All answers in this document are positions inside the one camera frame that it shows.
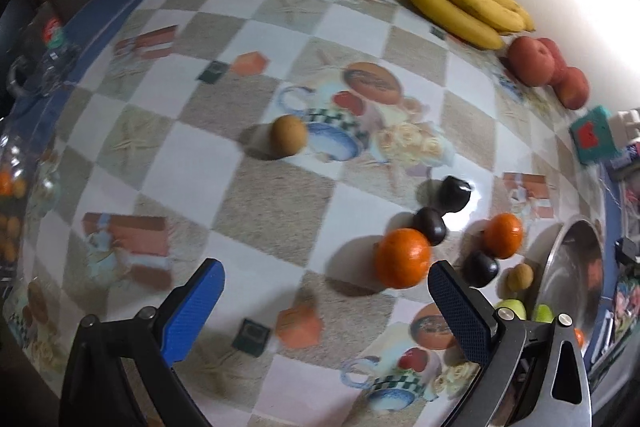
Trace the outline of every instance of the black fruit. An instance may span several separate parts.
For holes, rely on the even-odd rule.
[[[424,235],[432,247],[439,245],[447,237],[447,225],[440,213],[430,206],[424,206],[414,214],[412,227]]]
[[[438,188],[438,209],[441,213],[459,212],[465,208],[473,189],[464,180],[447,176]]]
[[[481,250],[470,253],[462,265],[462,277],[469,286],[483,288],[498,275],[500,267],[493,257]]]

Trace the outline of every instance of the teal box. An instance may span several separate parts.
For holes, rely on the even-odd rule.
[[[619,154],[609,129],[610,113],[599,105],[569,127],[580,163],[587,165]]]

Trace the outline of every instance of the silver metal screw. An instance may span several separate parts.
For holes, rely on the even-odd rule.
[[[153,306],[145,306],[138,312],[138,318],[148,321],[156,316],[156,309]]]
[[[90,328],[95,324],[97,318],[98,317],[96,317],[95,315],[86,315],[85,317],[82,317],[82,320],[80,320],[80,325],[83,328]]]
[[[500,308],[498,310],[498,317],[505,321],[512,321],[515,318],[516,314],[513,313],[512,310],[508,308]]]
[[[571,317],[566,313],[561,313],[558,315],[558,322],[563,326],[571,326],[574,322],[571,320]]]

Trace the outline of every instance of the blue textured pad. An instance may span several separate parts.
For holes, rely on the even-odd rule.
[[[462,291],[437,263],[431,265],[427,280],[429,292],[465,353],[466,359],[484,367],[491,357],[489,328]]]
[[[184,360],[225,287],[225,269],[214,261],[182,300],[162,330],[161,353],[171,367]]]

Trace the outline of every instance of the metal bowl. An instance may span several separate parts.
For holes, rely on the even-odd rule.
[[[588,343],[598,313],[604,276],[602,245],[586,217],[574,216],[562,226],[542,266],[544,269],[536,273],[534,291],[530,293],[535,301],[529,312],[546,304],[554,315],[570,315]]]

